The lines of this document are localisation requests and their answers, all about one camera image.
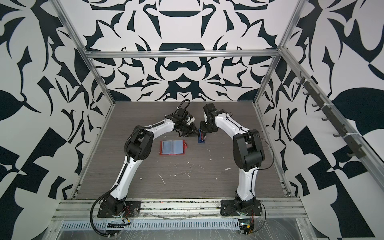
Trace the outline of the blue card box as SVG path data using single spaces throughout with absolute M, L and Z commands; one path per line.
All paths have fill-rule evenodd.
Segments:
M 204 144 L 206 136 L 207 136 L 207 133 L 205 133 L 203 130 L 199 129 L 198 143 Z

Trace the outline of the red leather card holder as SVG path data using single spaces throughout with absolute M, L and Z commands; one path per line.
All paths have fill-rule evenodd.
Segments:
M 168 140 L 160 142 L 160 156 L 184 155 L 188 148 L 185 140 Z

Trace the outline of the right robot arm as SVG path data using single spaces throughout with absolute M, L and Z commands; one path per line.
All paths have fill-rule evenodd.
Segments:
M 265 160 L 259 131 L 240 125 L 229 112 L 218 110 L 212 103 L 205 105 L 203 110 L 204 120 L 200 123 L 201 131 L 214 133 L 221 129 L 233 140 L 233 157 L 240 171 L 236 201 L 241 205 L 252 203 L 256 198 L 257 174 Z

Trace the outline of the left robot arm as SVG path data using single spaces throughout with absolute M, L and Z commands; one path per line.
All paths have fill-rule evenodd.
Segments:
M 153 141 L 169 132 L 176 131 L 182 137 L 197 137 L 199 131 L 195 118 L 183 108 L 166 115 L 158 123 L 136 126 L 124 144 L 125 160 L 113 187 L 102 195 L 101 200 L 113 209 L 125 201 L 129 187 L 140 164 L 151 153 Z

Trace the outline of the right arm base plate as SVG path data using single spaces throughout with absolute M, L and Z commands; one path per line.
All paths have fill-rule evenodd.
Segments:
M 263 211 L 261 202 L 256 198 L 242 201 L 239 198 L 234 200 L 221 200 L 220 214 L 228 216 L 260 216 Z

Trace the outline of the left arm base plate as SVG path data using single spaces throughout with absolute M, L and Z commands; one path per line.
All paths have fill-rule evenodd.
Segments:
M 98 218 L 112 218 L 112 217 L 123 217 L 131 218 L 136 216 L 141 211 L 141 201 L 125 201 L 125 202 L 111 202 L 106 200 L 101 202 L 99 211 L 97 214 Z

